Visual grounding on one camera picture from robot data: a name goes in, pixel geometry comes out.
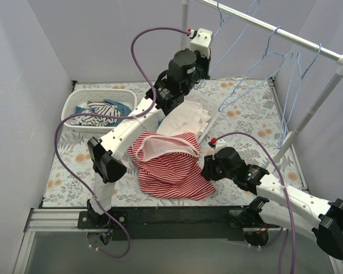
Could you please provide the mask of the red white striped tank top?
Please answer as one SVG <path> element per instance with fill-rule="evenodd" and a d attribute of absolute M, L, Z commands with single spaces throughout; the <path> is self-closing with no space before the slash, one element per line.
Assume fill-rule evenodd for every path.
<path fill-rule="evenodd" d="M 192 132 L 174 136 L 144 132 L 127 151 L 139 167 L 138 181 L 146 194 L 201 200 L 216 191 L 201 175 L 201 148 Z"/>

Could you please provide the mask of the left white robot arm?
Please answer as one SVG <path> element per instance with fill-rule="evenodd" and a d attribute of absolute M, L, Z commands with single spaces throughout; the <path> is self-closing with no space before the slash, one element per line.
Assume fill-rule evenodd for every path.
<path fill-rule="evenodd" d="M 203 79 L 209 79 L 211 49 L 178 51 L 139 105 L 116 128 L 87 145 L 94 170 L 94 190 L 87 201 L 90 221 L 97 228 L 110 222 L 111 196 L 117 180 L 127 171 L 121 159 L 133 142 L 157 122 L 181 110 L 185 96 Z"/>

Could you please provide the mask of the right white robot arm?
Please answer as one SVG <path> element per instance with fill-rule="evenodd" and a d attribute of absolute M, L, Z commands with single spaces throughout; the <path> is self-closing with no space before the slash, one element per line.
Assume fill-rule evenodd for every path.
<path fill-rule="evenodd" d="M 283 186 L 273 174 L 246 164 L 232 147 L 204 157 L 201 175 L 208 181 L 232 180 L 256 198 L 246 208 L 254 227 L 264 223 L 291 228 L 317 243 L 329 256 L 343 260 L 343 200 L 331 202 L 292 186 Z"/>

